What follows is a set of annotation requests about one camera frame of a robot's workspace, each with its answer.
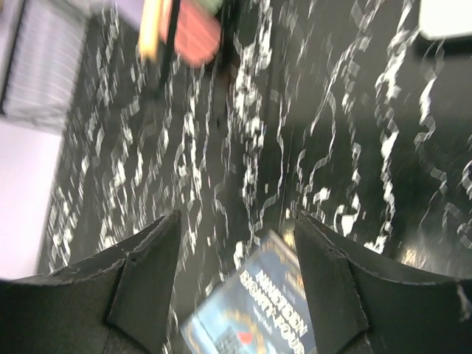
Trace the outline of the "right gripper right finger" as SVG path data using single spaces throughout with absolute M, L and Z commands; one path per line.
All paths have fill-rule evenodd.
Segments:
M 319 353 L 469 353 L 471 281 L 404 265 L 306 212 L 296 252 Z

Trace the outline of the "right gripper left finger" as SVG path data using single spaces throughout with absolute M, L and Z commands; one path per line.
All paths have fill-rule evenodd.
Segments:
M 181 213 L 48 275 L 1 281 L 3 353 L 160 353 Z

